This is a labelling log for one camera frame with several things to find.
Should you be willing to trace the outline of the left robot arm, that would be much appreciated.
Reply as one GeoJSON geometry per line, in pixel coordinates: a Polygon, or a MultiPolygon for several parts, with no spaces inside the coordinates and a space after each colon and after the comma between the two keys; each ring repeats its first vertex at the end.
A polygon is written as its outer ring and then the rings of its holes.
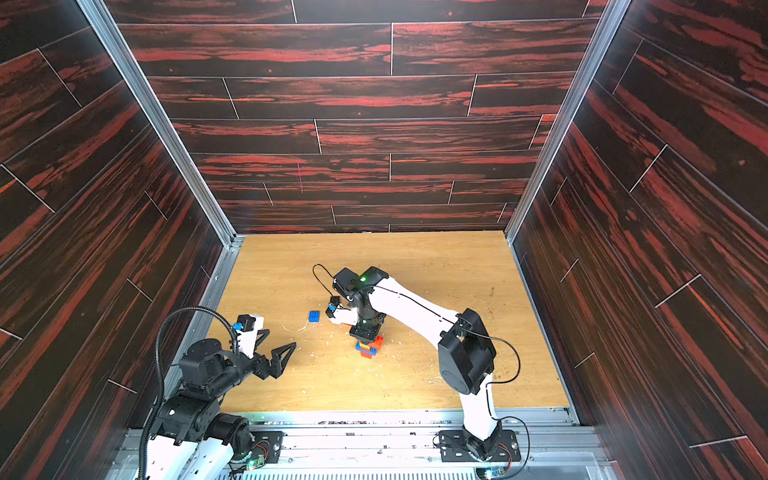
{"type": "Polygon", "coordinates": [[[152,412],[140,440],[139,479],[214,479],[230,463],[235,470],[263,466],[269,442],[251,433],[249,421],[224,413],[220,399],[255,375],[282,375],[297,344],[272,350],[271,358],[226,351],[217,339],[192,344],[179,366],[179,390],[152,412]]]}

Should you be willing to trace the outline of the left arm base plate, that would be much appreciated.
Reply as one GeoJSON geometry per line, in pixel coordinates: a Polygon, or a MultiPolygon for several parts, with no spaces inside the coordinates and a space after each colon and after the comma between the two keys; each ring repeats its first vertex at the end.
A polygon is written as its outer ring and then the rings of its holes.
{"type": "Polygon", "coordinates": [[[254,468],[276,464],[280,459],[284,436],[283,431],[254,431],[251,450],[235,455],[230,463],[238,467],[249,465],[254,468]]]}

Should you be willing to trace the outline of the blue long lego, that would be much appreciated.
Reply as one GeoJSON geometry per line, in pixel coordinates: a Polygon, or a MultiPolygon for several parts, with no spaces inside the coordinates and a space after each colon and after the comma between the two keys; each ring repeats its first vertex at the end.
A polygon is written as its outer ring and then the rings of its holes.
{"type": "Polygon", "coordinates": [[[376,356],[376,355],[377,355],[377,353],[378,353],[378,349],[375,349],[375,348],[369,348],[369,347],[368,347],[368,345],[365,345],[365,344],[361,344],[361,343],[359,343],[359,342],[357,342],[357,343],[356,343],[356,345],[355,345],[355,348],[356,348],[356,350],[357,350],[357,351],[359,351],[360,353],[361,353],[361,352],[362,352],[362,353],[367,353],[367,354],[370,354],[370,355],[372,355],[372,356],[376,356]]]}

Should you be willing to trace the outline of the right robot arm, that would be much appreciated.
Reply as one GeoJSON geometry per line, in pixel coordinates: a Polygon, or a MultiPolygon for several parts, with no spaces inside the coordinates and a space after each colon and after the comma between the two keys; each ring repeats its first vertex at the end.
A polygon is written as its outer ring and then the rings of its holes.
{"type": "Polygon", "coordinates": [[[361,352],[371,355],[379,348],[388,317],[435,347],[441,377],[460,396],[464,448],[479,461],[490,459],[502,426],[491,394],[496,350],[481,317],[471,309],[457,312],[436,305],[375,266],[361,275],[344,268],[333,276],[332,286],[337,294],[326,315],[335,324],[350,326],[361,352]]]}

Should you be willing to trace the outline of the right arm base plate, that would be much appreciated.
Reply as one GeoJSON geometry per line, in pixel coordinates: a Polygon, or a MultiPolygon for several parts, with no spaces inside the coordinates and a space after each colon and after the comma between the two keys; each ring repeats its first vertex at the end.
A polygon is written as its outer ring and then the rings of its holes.
{"type": "Polygon", "coordinates": [[[519,443],[514,431],[497,428],[480,440],[466,429],[441,430],[436,446],[443,462],[520,462],[519,443]]]}

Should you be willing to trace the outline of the red long lego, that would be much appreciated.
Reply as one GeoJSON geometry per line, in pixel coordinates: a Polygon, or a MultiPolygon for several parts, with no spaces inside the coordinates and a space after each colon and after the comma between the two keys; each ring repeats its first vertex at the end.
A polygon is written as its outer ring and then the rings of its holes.
{"type": "Polygon", "coordinates": [[[378,336],[376,340],[368,345],[369,348],[380,349],[383,344],[383,337],[378,336]]]}

